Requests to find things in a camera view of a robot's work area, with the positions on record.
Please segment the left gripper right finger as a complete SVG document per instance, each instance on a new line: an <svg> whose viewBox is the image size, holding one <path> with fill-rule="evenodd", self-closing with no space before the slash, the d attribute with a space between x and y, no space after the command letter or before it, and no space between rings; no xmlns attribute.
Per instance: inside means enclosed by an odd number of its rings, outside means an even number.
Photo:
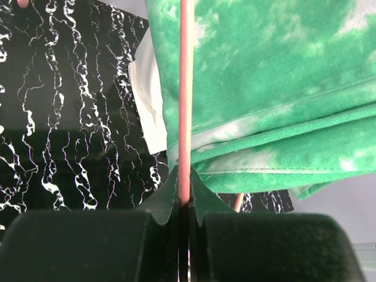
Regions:
<svg viewBox="0 0 376 282"><path fill-rule="evenodd" d="M191 172L192 281L364 281L344 230L322 214L236 213Z"/></svg>

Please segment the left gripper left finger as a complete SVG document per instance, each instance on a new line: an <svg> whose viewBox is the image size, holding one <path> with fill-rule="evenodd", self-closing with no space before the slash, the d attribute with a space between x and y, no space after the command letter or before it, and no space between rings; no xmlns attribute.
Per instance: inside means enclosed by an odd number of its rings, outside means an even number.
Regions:
<svg viewBox="0 0 376 282"><path fill-rule="evenodd" d="M132 210L29 211L1 243L2 281L176 281L177 170Z"/></svg>

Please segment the green white tie-dye trousers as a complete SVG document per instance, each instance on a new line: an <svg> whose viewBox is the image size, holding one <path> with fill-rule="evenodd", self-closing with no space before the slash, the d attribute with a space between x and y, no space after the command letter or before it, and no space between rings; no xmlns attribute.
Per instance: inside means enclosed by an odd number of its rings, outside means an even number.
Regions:
<svg viewBox="0 0 376 282"><path fill-rule="evenodd" d="M192 166L305 199L375 172L374 1L197 1Z"/></svg>

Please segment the black marble pattern mat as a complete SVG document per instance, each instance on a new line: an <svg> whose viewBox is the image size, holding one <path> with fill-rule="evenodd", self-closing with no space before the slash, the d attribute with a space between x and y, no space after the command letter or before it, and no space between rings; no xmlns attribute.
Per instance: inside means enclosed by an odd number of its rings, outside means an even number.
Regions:
<svg viewBox="0 0 376 282"><path fill-rule="evenodd" d="M28 210L131 209L166 180L127 74L148 25L99 1L1 2L1 231Z"/></svg>

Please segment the white camisole top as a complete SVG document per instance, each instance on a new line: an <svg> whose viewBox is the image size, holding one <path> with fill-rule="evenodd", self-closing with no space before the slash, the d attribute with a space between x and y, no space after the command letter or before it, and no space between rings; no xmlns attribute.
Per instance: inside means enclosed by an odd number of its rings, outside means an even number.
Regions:
<svg viewBox="0 0 376 282"><path fill-rule="evenodd" d="M165 151L167 131L163 120L160 76L150 29L146 30L140 41L128 71L147 149L151 155Z"/></svg>

